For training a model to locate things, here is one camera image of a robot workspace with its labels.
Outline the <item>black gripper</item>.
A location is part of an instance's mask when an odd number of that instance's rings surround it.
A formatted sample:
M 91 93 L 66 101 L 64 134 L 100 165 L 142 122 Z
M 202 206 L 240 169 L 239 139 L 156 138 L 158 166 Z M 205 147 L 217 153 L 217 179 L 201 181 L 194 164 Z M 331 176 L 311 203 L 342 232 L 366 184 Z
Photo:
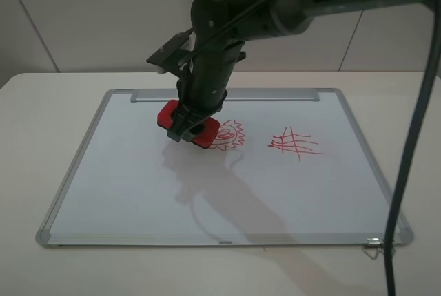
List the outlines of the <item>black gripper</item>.
M 179 104 L 172 113 L 169 138 L 175 142 L 213 143 L 216 120 L 210 116 L 221 110 L 244 44 L 241 40 L 217 43 L 192 58 L 192 69 L 180 79 Z

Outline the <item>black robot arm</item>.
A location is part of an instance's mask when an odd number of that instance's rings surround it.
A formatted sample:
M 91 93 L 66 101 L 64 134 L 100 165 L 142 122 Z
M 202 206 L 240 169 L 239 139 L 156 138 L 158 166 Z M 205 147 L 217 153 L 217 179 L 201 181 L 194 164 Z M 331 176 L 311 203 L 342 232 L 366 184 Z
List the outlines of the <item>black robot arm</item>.
M 178 101 L 160 112 L 158 124 L 175 141 L 207 148 L 246 42 L 301 34 L 316 17 L 410 3 L 440 12 L 440 0 L 194 0 L 190 28 L 161 50 L 158 65 L 177 77 Z

